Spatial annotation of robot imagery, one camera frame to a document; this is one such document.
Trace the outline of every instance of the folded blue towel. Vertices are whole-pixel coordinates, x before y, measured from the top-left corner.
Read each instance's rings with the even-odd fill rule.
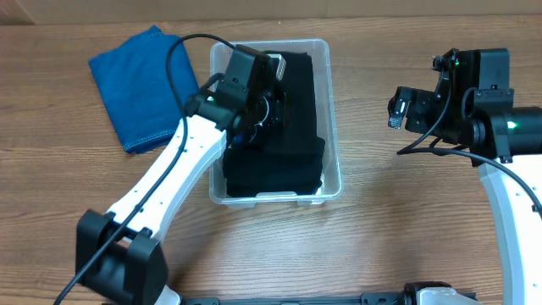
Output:
[[[103,104],[127,153],[160,147],[177,129],[180,111],[166,76],[166,56],[178,39],[164,35],[154,25],[89,61]],[[198,86],[183,45],[173,53],[171,72],[185,103]]]

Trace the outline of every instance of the folded black fabric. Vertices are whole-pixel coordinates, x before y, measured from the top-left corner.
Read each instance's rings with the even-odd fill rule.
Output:
[[[168,143],[179,125],[180,111],[165,69],[169,47],[178,39],[153,26],[89,61],[103,104],[127,153],[145,153]],[[185,103],[198,86],[183,45],[175,49],[171,64]]]
[[[284,132],[259,149],[227,149],[223,171],[232,197],[260,192],[313,194],[322,185],[325,140],[317,137],[312,59],[303,53],[281,53],[286,61],[284,86],[290,95],[290,117]]]

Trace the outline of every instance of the clear plastic container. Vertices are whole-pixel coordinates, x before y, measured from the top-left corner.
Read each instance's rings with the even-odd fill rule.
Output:
[[[342,178],[328,43],[322,39],[232,43],[246,45],[260,51],[308,53],[312,57],[318,136],[325,140],[322,186],[314,195],[298,196],[293,191],[287,191],[259,193],[255,197],[229,197],[226,193],[221,158],[210,169],[209,195],[211,199],[215,203],[225,204],[231,208],[254,208],[256,203],[260,202],[297,201],[299,205],[312,205],[337,199],[342,193]],[[231,49],[222,43],[215,44],[211,48],[211,75],[225,72],[230,56]]]

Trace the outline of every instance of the tabletop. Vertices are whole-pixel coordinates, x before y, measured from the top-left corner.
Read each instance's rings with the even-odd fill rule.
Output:
[[[119,145],[88,59],[152,23],[0,27],[0,304],[50,304],[74,274],[75,226],[103,213],[161,152]],[[231,209],[208,174],[163,245],[184,297],[359,296],[443,280],[499,304],[493,216],[478,171],[459,157],[395,152],[418,135],[387,127],[398,86],[434,90],[431,56],[507,47],[517,106],[542,106],[542,16],[197,21],[166,33],[230,41],[322,38],[329,44],[344,192],[318,207]],[[186,43],[197,79],[208,40]],[[77,286],[66,304],[103,299]]]

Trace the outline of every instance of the navy blue fabric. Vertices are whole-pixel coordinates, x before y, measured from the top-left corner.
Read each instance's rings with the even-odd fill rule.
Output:
[[[89,60],[92,75],[120,143],[127,153],[145,153],[169,142],[180,111],[166,76],[169,47],[179,39],[155,25],[122,46]],[[183,45],[171,59],[183,103],[198,86]]]

